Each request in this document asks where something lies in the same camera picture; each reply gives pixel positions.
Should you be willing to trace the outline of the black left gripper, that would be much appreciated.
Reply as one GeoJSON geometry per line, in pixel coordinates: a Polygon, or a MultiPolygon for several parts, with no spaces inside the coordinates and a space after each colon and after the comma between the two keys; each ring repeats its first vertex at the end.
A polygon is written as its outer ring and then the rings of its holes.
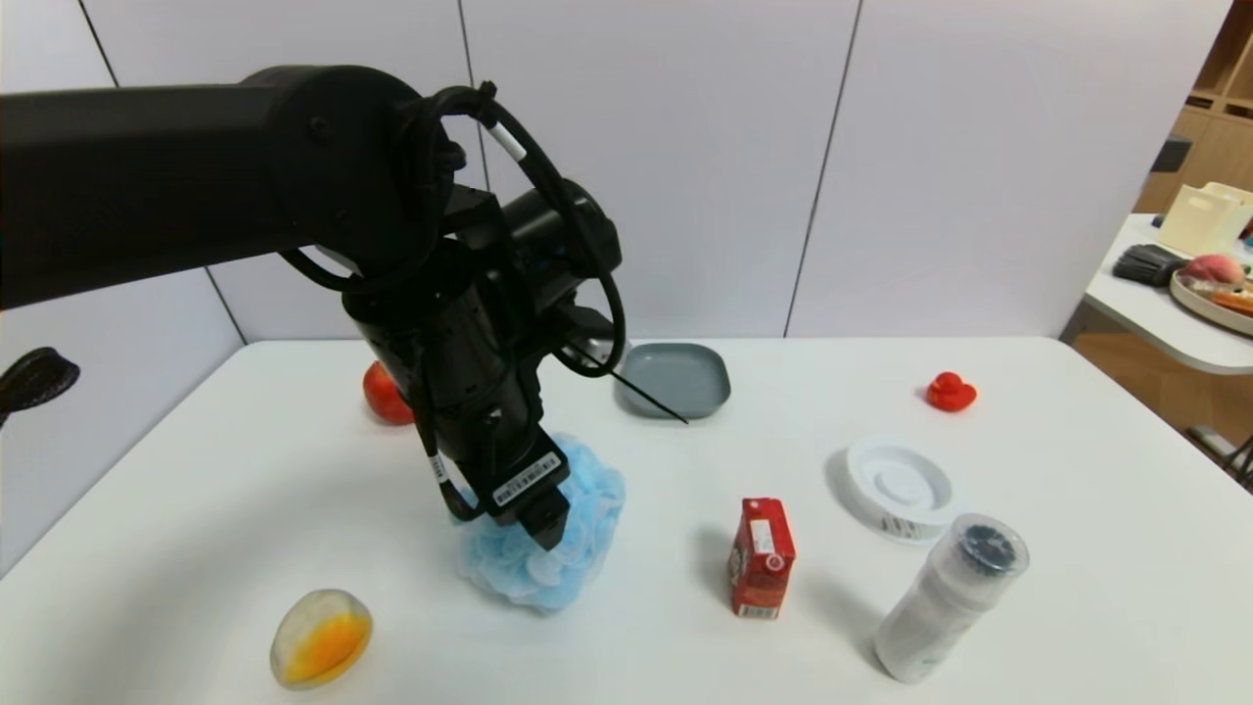
{"type": "Polygon", "coordinates": [[[538,363],[565,346],[550,331],[511,347],[482,324],[420,324],[411,333],[411,404],[444,505],[521,525],[551,552],[568,528],[558,487],[568,455],[543,430],[538,363]]]}

